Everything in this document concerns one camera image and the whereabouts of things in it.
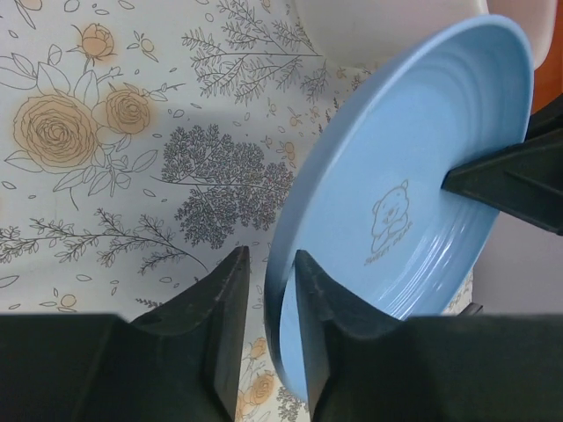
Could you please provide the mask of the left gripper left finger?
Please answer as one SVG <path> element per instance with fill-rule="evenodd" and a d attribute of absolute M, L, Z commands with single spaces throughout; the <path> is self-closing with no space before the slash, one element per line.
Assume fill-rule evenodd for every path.
<path fill-rule="evenodd" d="M 4 421 L 232 421 L 250 252 L 133 321 L 110 314 L 1 318 Z"/>

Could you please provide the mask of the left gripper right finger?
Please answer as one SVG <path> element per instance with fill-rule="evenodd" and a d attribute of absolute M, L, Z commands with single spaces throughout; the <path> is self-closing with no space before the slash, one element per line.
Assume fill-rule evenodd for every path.
<path fill-rule="evenodd" d="M 314 421 L 559 421 L 562 318 L 395 319 L 295 259 Z"/>

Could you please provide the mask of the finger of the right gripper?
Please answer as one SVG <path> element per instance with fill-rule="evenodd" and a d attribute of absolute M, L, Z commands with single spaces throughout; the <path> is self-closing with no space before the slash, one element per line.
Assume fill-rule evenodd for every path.
<path fill-rule="evenodd" d="M 562 234 L 562 97 L 532 114 L 524 142 L 450 170 L 442 189 Z"/>

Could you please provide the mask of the lavender blue plate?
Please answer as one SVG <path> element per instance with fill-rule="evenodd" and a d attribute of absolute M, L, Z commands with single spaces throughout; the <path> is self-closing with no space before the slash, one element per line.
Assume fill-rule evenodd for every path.
<path fill-rule="evenodd" d="M 270 355 L 295 396 L 308 396 L 296 252 L 392 317 L 442 314 L 498 216 L 442 182 L 450 169 L 522 142 L 532 92 L 523 29 L 481 15 L 387 62 L 332 117 L 290 188 L 265 274 Z"/>

